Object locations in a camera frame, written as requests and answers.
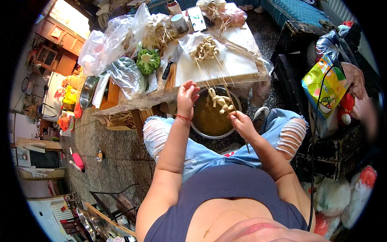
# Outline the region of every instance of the brown broth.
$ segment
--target brown broth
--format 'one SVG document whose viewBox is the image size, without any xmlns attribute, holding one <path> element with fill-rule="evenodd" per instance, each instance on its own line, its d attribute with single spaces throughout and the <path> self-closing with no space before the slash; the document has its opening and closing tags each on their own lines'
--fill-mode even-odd
<svg viewBox="0 0 387 242">
<path fill-rule="evenodd" d="M 225 93 L 216 90 L 216 94 L 219 96 L 227 96 Z M 227 111 L 224 114 L 220 114 L 219 110 L 222 107 L 216 104 L 216 108 L 212 106 L 212 101 L 207 103 L 208 93 L 202 92 L 199 99 L 195 102 L 193 107 L 194 117 L 192 122 L 194 126 L 203 134 L 208 136 L 221 136 L 228 133 L 233 129 L 233 125 L 229 118 L 227 118 Z M 235 105 L 238 105 L 236 99 L 233 97 Z"/>
</svg>

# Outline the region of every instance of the refrigerator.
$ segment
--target refrigerator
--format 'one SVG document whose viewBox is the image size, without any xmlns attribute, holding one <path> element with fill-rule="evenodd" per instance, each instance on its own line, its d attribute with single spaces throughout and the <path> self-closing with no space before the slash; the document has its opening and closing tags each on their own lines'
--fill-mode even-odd
<svg viewBox="0 0 387 242">
<path fill-rule="evenodd" d="M 62 102 L 54 98 L 58 88 L 62 87 L 62 81 L 65 79 L 59 73 L 51 72 L 50 79 L 48 80 L 48 91 L 46 92 L 43 103 L 50 105 L 43 105 L 42 107 L 42 118 L 48 121 L 57 122 L 61 114 Z"/>
</svg>

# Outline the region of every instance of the woman's lips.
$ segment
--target woman's lips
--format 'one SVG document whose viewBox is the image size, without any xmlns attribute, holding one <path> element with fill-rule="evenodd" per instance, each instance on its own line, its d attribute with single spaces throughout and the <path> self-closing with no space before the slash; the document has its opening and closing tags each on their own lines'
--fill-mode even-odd
<svg viewBox="0 0 387 242">
<path fill-rule="evenodd" d="M 259 230 L 261 228 L 279 228 L 279 227 L 275 226 L 272 223 L 256 223 L 256 224 L 253 224 L 253 225 L 249 226 L 248 228 L 246 228 L 243 232 L 241 232 L 235 238 L 239 238 L 239 237 L 244 236 L 246 234 L 249 234 L 249 233 L 252 233 L 254 231 L 257 231 L 257 230 Z"/>
</svg>

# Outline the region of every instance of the gold necklace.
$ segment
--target gold necklace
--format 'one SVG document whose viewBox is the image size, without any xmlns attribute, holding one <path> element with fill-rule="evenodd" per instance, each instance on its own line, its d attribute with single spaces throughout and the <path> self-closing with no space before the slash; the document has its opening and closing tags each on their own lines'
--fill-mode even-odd
<svg viewBox="0 0 387 242">
<path fill-rule="evenodd" d="M 211 226 L 205 231 L 205 234 L 204 234 L 204 236 L 203 236 L 202 242 L 204 241 L 206 235 L 210 232 L 210 229 L 211 229 L 211 227 L 214 225 L 214 223 L 215 223 L 215 222 L 216 222 L 223 214 L 225 214 L 225 213 L 228 212 L 228 211 L 236 211 L 236 212 L 240 212 L 241 214 L 243 214 L 243 215 L 245 215 L 246 217 L 250 218 L 247 214 L 245 214 L 244 212 L 241 212 L 241 211 L 239 211 L 239 210 L 235 210 L 235 209 L 229 209 L 229 210 L 226 210 L 226 211 L 224 211 L 222 214 L 220 214 L 220 215 L 212 222 Z"/>
</svg>

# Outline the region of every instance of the light blue jeans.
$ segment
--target light blue jeans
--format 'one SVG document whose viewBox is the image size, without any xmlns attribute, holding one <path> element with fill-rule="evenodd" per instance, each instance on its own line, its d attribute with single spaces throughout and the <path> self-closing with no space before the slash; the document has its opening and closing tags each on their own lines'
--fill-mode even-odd
<svg viewBox="0 0 387 242">
<path fill-rule="evenodd" d="M 283 150 L 278 148 L 278 146 L 281 144 L 282 147 L 289 146 L 296 152 L 305 137 L 308 123 L 304 119 L 306 124 L 305 127 L 297 122 L 292 121 L 291 119 L 293 118 L 303 119 L 302 115 L 300 116 L 292 111 L 279 108 L 272 109 L 261 127 L 261 136 L 277 150 Z M 155 159 L 156 162 L 158 160 L 157 153 L 164 147 L 164 143 L 168 138 L 168 134 L 174 121 L 175 120 L 173 118 L 161 118 L 158 116 L 153 116 L 149 117 L 145 122 L 144 143 L 148 153 Z M 282 132 L 284 131 L 293 131 L 297 133 L 298 136 L 301 137 L 301 140 L 294 136 L 290 137 L 295 138 L 296 142 L 284 140 L 284 135 L 289 136 L 287 134 L 283 134 Z M 295 149 L 294 145 L 292 147 L 289 143 L 296 144 L 297 148 Z M 261 162 L 259 161 L 259 158 L 251 145 L 248 144 L 248 146 L 250 154 L 247 151 L 247 147 L 244 145 L 232 156 L 226 157 L 188 138 L 183 170 L 183 183 L 193 174 L 211 166 L 234 163 L 253 168 L 259 168 L 261 166 Z"/>
</svg>

